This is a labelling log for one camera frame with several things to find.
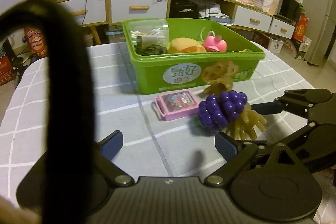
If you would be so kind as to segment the translucent rubber hand toy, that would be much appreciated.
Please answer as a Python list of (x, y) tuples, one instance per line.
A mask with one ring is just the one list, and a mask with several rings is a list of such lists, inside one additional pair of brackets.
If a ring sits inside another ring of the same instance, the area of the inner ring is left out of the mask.
[(243, 112), (239, 114), (238, 119), (229, 122), (227, 133), (235, 140), (247, 140), (248, 138), (256, 140), (257, 133), (255, 127), (259, 131), (265, 132), (266, 123), (266, 119), (255, 110), (252, 110), (250, 104), (247, 103), (244, 106)]

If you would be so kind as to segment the purple toy grapes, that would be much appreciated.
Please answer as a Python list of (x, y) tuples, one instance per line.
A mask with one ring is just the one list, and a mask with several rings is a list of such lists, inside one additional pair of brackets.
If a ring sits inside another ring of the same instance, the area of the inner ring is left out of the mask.
[(219, 96), (208, 95), (198, 106), (199, 124), (211, 132), (221, 131), (238, 119), (247, 102), (246, 94), (235, 90), (221, 92)]

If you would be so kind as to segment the pink toy card case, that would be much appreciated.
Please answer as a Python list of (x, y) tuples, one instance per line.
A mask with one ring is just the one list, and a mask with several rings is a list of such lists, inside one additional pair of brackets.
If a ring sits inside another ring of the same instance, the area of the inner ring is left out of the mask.
[(177, 90), (155, 97), (155, 108), (164, 121), (172, 121), (198, 112), (199, 102), (191, 90)]

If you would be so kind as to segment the checkered grey tablecloth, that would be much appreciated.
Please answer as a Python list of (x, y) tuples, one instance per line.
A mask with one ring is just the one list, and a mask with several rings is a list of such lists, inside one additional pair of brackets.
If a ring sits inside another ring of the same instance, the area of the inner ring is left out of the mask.
[[(263, 50), (252, 78), (234, 83), (244, 92), (250, 104), (272, 101), (289, 89), (313, 86), (273, 53)], [(123, 148), (114, 163), (137, 180), (138, 176), (199, 176), (204, 178), (225, 163), (208, 135), (193, 117), (170, 122), (161, 121), (154, 108), (157, 95), (137, 92), (134, 69), (126, 42), (88, 48), (94, 77), (96, 99), (96, 141), (114, 130), (123, 133)], [(48, 114), (49, 77), (47, 59), (30, 65), (11, 98), (1, 123), (1, 196), (17, 204), (18, 184), (45, 151), (45, 130)], [(83, 132), (87, 119), (73, 109), (64, 115), (72, 100), (61, 100), (58, 108), (58, 130), (61, 148), (84, 156)], [(276, 142), (306, 124), (293, 114), (267, 116), (266, 132), (258, 129), (258, 139)]]

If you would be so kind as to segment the green plastic storage box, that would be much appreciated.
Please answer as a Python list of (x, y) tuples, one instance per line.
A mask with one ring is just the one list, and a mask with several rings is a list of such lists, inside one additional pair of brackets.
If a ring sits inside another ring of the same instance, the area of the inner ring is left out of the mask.
[(154, 94), (172, 90), (193, 88), (206, 85), (209, 68), (217, 68), (230, 76), (233, 81), (251, 78), (265, 53), (254, 43), (212, 20), (166, 18), (170, 40), (191, 38), (203, 42), (206, 35), (213, 31), (227, 42), (225, 52), (168, 53), (144, 56), (139, 55), (132, 45), (128, 33), (128, 23), (122, 23), (130, 61), (135, 70), (139, 92)]

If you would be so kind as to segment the pink pig toy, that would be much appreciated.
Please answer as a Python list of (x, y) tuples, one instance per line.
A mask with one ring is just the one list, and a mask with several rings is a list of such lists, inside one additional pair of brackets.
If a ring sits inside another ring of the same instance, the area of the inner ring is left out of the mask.
[(208, 33), (203, 41), (203, 46), (207, 52), (225, 52), (227, 50), (227, 42), (213, 31)]

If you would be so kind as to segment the clear cotton swab jar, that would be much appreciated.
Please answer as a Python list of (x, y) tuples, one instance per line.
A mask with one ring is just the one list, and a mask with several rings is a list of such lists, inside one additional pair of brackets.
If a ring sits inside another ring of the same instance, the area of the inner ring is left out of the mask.
[(128, 23), (133, 46), (145, 49), (148, 46), (170, 47), (169, 26), (166, 19), (139, 19)]

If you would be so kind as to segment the yellow plastic bowl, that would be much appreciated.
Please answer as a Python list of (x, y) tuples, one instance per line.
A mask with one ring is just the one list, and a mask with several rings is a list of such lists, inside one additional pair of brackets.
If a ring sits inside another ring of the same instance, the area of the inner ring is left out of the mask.
[(203, 53), (203, 44), (191, 38), (175, 38), (171, 41), (168, 53)]

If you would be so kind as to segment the orange cartoon bin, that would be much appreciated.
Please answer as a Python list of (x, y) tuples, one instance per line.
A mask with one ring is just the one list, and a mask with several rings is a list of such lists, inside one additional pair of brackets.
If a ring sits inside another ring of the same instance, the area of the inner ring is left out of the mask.
[(25, 27), (22, 42), (27, 43), (31, 52), (39, 57), (47, 57), (45, 38), (41, 30), (34, 27)]

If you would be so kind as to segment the wooden low sideboard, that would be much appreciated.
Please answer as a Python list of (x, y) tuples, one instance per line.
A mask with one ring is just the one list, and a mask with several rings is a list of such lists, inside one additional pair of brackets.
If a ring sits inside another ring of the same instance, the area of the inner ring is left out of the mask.
[[(173, 15), (171, 4), (180, 0), (108, 0), (109, 24), (116, 25), (127, 19), (164, 18)], [(295, 22), (269, 15), (254, 6), (233, 0), (187, 0), (198, 5), (201, 18), (214, 19), (220, 14), (231, 20), (235, 30), (259, 31), (290, 39)]]

